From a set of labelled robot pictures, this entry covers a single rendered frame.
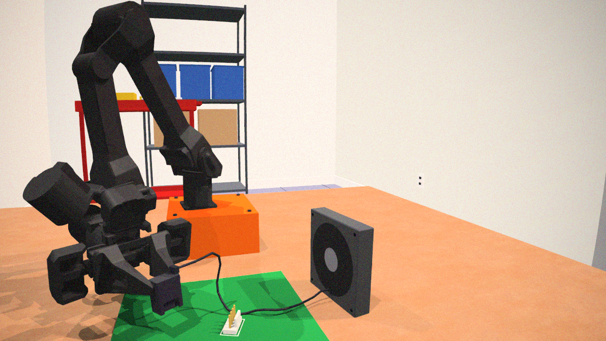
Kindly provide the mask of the black cable with plug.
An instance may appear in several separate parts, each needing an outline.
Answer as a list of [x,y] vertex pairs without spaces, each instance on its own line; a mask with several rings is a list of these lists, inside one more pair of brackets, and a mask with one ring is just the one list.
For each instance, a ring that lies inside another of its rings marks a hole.
[[[195,261],[185,263],[184,265],[181,265],[181,266],[171,265],[171,266],[169,266],[169,272],[149,279],[149,281],[154,285],[154,295],[150,296],[152,311],[154,313],[157,313],[158,315],[162,316],[169,309],[175,308],[176,306],[183,306],[183,298],[182,298],[181,287],[180,287],[179,269],[183,268],[187,265],[192,265],[193,263],[198,262],[202,259],[205,259],[206,257],[209,257],[211,255],[217,256],[218,261],[219,261],[218,276],[216,277],[216,289],[217,289],[218,296],[219,296],[220,301],[223,304],[224,308],[227,311],[232,312],[232,310],[226,306],[226,304],[222,300],[222,297],[219,293],[218,280],[219,280],[219,276],[220,276],[220,269],[221,269],[222,263],[221,263],[220,255],[216,254],[215,252],[211,252],[210,254],[204,255],[203,257],[201,257]],[[306,302],[315,298],[320,293],[327,291],[327,290],[329,290],[329,288],[320,290],[314,296],[310,297],[309,299],[306,299],[305,301],[301,302],[300,304],[295,304],[295,305],[292,305],[287,308],[253,309],[252,311],[249,311],[249,312],[243,312],[243,313],[241,313],[241,315],[250,314],[250,313],[254,313],[254,312],[258,312],[258,311],[282,311],[282,310],[286,310],[286,309],[295,308],[301,304],[305,304]]]

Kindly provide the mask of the dark grey computer fan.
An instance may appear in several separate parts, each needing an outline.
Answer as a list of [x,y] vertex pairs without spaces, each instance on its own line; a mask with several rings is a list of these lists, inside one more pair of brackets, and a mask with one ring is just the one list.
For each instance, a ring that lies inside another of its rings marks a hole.
[[311,209],[310,282],[354,318],[369,314],[374,227],[326,207]]

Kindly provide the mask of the green circuit board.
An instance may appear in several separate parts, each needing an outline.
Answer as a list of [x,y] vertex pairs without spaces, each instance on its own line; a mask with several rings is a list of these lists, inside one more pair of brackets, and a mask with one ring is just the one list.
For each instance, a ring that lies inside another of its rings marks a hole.
[[[180,283],[183,306],[160,316],[150,296],[124,294],[111,341],[330,341],[281,270]],[[236,313],[236,315],[235,315]]]

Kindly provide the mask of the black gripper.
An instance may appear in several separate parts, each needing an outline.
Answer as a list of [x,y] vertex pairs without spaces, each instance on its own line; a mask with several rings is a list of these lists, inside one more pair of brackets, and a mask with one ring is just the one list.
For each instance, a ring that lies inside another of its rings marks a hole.
[[[190,256],[191,223],[181,216],[161,222],[157,233],[140,237],[140,227],[113,233],[113,245],[101,234],[97,216],[85,226],[81,242],[52,250],[47,258],[48,285],[57,304],[84,298],[89,290],[84,276],[93,278],[95,293],[154,295],[154,285],[135,267],[144,262],[150,276],[169,272],[169,266]],[[87,258],[83,254],[87,250]]]

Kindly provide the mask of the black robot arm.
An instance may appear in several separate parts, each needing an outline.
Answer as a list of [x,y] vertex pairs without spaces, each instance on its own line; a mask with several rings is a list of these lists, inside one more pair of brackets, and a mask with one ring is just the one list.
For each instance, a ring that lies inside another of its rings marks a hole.
[[[67,162],[33,177],[22,197],[56,226],[68,224],[77,242],[88,222],[101,216],[101,234],[113,245],[117,232],[140,227],[150,233],[146,214],[156,208],[155,191],[145,186],[125,145],[113,72],[122,63],[164,135],[160,153],[175,176],[183,176],[184,211],[217,208],[212,179],[223,165],[203,134],[187,122],[154,56],[154,31],[146,9],[134,1],[99,8],[72,64],[92,148],[89,181]],[[100,204],[90,205],[91,201]]]

